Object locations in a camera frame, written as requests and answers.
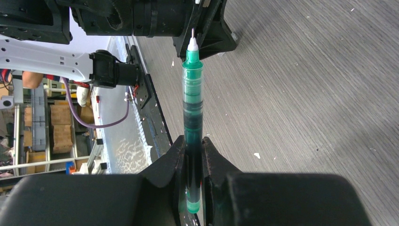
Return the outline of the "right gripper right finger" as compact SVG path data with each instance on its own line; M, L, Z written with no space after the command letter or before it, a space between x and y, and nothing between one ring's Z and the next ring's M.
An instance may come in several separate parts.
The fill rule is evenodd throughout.
M223 157L209 137L202 139L202 205L206 226L234 224L228 173L241 171Z

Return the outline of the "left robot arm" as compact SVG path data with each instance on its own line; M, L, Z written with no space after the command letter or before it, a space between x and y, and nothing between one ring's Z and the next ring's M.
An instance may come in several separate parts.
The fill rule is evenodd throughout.
M200 59L237 47L224 20L224 0L3 0L0 3L0 66L103 88L134 86L138 63L121 63L98 50L58 50L40 42L68 45L70 21L86 35L171 37L185 60L191 37Z

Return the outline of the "green gel pen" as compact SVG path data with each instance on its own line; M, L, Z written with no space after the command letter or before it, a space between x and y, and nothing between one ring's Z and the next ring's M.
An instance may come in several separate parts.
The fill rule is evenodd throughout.
M202 132L203 132L203 63L199 59L199 47L192 28L190 41L183 62L183 116L184 142L187 155L186 206L189 213L200 209L202 179Z

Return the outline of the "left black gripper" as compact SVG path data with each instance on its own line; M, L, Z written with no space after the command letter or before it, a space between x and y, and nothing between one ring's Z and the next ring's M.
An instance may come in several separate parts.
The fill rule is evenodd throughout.
M87 35L174 37L186 59L194 29L201 60L236 49L224 19L225 0L71 0L75 22Z

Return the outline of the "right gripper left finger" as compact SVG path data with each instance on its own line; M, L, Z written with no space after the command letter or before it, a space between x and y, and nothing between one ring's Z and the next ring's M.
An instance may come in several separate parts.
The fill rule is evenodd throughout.
M138 197L140 226L182 226L186 213L184 136L139 175L143 180Z

